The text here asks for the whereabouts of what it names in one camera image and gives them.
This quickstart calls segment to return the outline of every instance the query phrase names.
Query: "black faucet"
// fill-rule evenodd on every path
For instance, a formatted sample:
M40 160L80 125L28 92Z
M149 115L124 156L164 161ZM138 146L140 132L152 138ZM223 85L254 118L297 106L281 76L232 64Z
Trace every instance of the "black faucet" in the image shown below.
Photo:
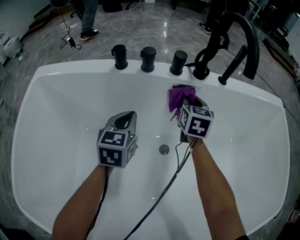
M229 37L228 30L231 27L233 22L240 24L242 29L245 32L247 38L247 47L242 46L237 57L233 60L229 68L225 71L224 75L219 78L220 83L223 85L226 84L227 79L233 73L233 71L238 67L242 60L247 57L247 62L244 70L244 75L250 79L254 79L258 62L259 62L259 45L258 39L255 32L255 29L251 23L242 15L238 13L227 13L222 16L220 23L217 24L217 27L212 31L210 40L208 42L207 48L203 49L196 57L195 62L192 64L187 64L186 66L195 66L193 71L194 76L197 79L205 79L210 70L207 65L210 60L212 60L217 54L219 49L226 49L229 46ZM221 45L221 36L224 38L224 43Z

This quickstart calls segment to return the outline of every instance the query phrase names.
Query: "cable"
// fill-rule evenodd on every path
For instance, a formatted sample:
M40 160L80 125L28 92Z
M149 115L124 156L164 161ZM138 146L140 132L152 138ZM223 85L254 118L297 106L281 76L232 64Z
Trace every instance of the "cable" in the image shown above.
M188 155L186 158L183 159L182 163L180 164L179 168L177 169L177 171L175 172L175 174L173 175L172 179L170 180L169 184L165 187L165 189L163 190L163 192L161 193L161 195L159 196L158 200L156 201L156 203L152 206L152 208L150 208L150 210L146 213L146 215L138 222L138 224L134 227L134 229L127 235L127 237L124 240L127 240L141 225L142 223L145 221L145 219L151 214L151 212L155 209L155 207L159 204L160 200L164 197L164 195L166 194L166 192L169 190L170 186L173 184L173 182L175 181L177 175L179 174L179 172L181 171L181 169L183 168L184 164L186 163L189 155L191 154L193 147L195 146L197 142L197 139L195 138L191 144L193 143Z
M188 148L192 145L192 143L193 143L193 141L195 140L195 138L192 140L192 142L189 144L189 146L188 146ZM186 153L184 154L184 157L183 157L183 159L186 157L186 155L187 155L187 152L188 152L188 148L187 148L187 150L186 150Z
M179 156L178 156L178 151L177 147L180 146L183 142L180 142L178 145L176 145L175 150L176 150L176 155L177 155L177 169L179 168Z
M59 12L60 12L61 18L62 18L62 20L63 20L63 22L64 22L64 24L65 24L65 26L66 26L66 29L67 29L67 34L66 34L64 37L61 37L62 43L60 44L60 49L62 49L65 45L70 45L71 47L73 46L74 48L76 48L76 49L78 49L78 50L81 49L82 46L81 46L80 44L75 44L73 38L72 38L71 35L70 35L70 29L69 29L69 27L67 26L67 24L66 24L66 22L65 22L65 19L64 19L63 15L62 15L60 9L58 9L58 10L59 10ZM68 39L67 39L67 40L65 39L65 37L66 37L67 35L69 35L69 37L70 37L70 42L72 43L72 45L69 43Z
M88 229L88 231L87 231L87 233L85 235L85 239L87 239L89 233L94 228L96 220L97 220L97 217L98 217L98 214L99 214L101 206L102 206L102 203L103 203L103 201L105 199L105 195L106 195L107 187L108 187L108 172L109 172L109 167L105 167L105 184L104 184L104 190L103 190L102 198L101 198L101 200L99 202L98 209L97 209L97 212L96 212L96 214L94 216L94 219L91 222L90 227L89 227L89 229Z
M234 57L236 57L236 55L234 55L234 53L232 53L231 51L229 51L228 49L226 49L229 53L231 53ZM280 99L281 99L281 101L282 101L282 103L283 103L283 107L290 113L290 115L300 124L300 121L297 119L297 118L295 118L295 116L291 113L291 111L286 107L286 105L285 105L285 103L284 103L284 101L283 101L283 99L274 91L274 89L270 86L270 84L268 84L268 82L259 74L259 73L256 73L268 86L269 86L269 88L271 88L271 90L275 93L275 95L277 96L277 97L279 97Z
M118 11L118 12L114 12L114 13L108 13L108 14L105 14L105 15L101 16L100 18L103 18L103 17L108 16L108 15L112 15L112 14L115 14L115 13L124 13L126 11L133 10L133 9L137 8L138 6L140 6L141 2L142 2L142 0L140 0L138 5L136 5L135 7L131 8L131 9L128 9L128 10L125 10L125 11Z
M270 226L268 227L268 229L271 229L272 225L273 225L273 221L271 222L271 224L270 224ZM266 230L266 231L261 235L261 239L260 239L260 240L263 240L263 236L264 236L265 234L267 234L267 235L268 235L267 237L269 237L270 232L268 232L268 230Z

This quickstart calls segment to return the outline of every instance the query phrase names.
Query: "bathtub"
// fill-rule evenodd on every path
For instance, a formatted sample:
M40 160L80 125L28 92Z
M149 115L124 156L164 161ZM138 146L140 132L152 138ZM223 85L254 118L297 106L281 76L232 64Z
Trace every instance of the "bathtub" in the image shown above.
M205 143L234 192L251 234L283 205L290 145L282 101L230 78L226 86L211 73L204 81L192 69L182 75L155 63L152 73L130 60L125 70L113 60L86 60L40 67L27 89L15 127L12 185L20 210L52 232L54 220L98 163L99 129L120 112L136 111L138 149L125 169L114 169L105 201L89 239L124 239L157 200L177 168L180 129L168 111L174 84L194 86L214 112ZM167 155L159 147L170 148ZM180 161L187 143L179 147ZM210 239L192 159L153 213L130 239Z

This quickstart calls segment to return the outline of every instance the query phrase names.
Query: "black knob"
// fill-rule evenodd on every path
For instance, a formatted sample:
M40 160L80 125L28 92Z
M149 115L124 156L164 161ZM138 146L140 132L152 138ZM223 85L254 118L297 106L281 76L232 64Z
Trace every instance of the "black knob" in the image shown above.
M204 80L210 74L210 69L208 67L201 68L197 70L196 68L193 70L193 75L195 78L199 80Z
M155 55L156 55L156 50L154 47L145 47L141 51L141 58L142 58L141 69L144 72L150 73L154 70Z
M182 69L187 61L187 58L188 55L186 52L180 50L176 51L172 65L170 67L170 72L174 75L182 74Z
M116 61L114 65L118 70L123 70L128 66L126 51L126 47L122 44L116 45L112 49L112 55Z

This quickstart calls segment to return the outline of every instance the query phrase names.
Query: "marble floor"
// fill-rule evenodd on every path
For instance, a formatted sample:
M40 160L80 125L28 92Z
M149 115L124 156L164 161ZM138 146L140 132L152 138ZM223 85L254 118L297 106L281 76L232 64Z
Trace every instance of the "marble floor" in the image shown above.
M5 68L6 79L0 84L0 98L5 103L0 107L0 223L6 227L27 230L35 239L50 239L50 235L29 221L18 209L11 187L10 158L13 133L23 96L33 74L39 66L75 60L111 59L111 49L117 44L125 44L127 58L140 59L140 51L146 46L157 50L156 61L171 63L176 50L188 53L187 62L194 61L196 55L206 47L209 36L198 28L199 22L205 22L206 14L177 7L174 11L168 4L140 4L133 10L115 14L104 13L98 7L95 28L99 36L80 43L80 21L75 15L64 15L68 26L72 26L71 35L81 50L65 46L60 49L61 37L66 34L60 17L52 19L39 32L24 39L23 59L10 60ZM260 40L264 35L258 32ZM236 54L246 39L241 28L233 25L229 31L231 44L229 50ZM299 94L293 79L270 56L260 42L260 64L258 74L283 99L287 108L300 120ZM226 50L220 50L210 62L210 70L223 73L234 57ZM272 89L262 78L256 75L254 80L247 79L241 72L243 64L233 74L233 78L255 85L270 93ZM291 169L285 203L278 216L256 231L250 239L276 239L290 210L300 192L300 124L286 112L291 140Z

